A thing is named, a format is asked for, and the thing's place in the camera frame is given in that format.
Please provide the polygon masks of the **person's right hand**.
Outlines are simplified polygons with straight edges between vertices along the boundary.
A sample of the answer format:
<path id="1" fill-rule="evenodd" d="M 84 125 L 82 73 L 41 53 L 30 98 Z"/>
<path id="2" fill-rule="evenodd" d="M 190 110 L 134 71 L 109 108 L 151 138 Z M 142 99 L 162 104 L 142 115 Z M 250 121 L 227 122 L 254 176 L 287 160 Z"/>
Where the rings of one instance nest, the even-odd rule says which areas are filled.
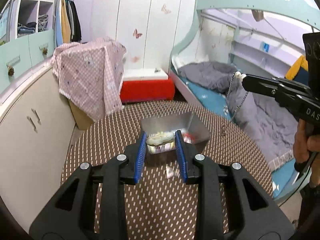
<path id="1" fill-rule="evenodd" d="M 306 122 L 299 120 L 293 144 L 293 155 L 297 163 L 304 163 L 309 158 L 309 152 L 319 152 L 319 135 L 306 135 Z"/>

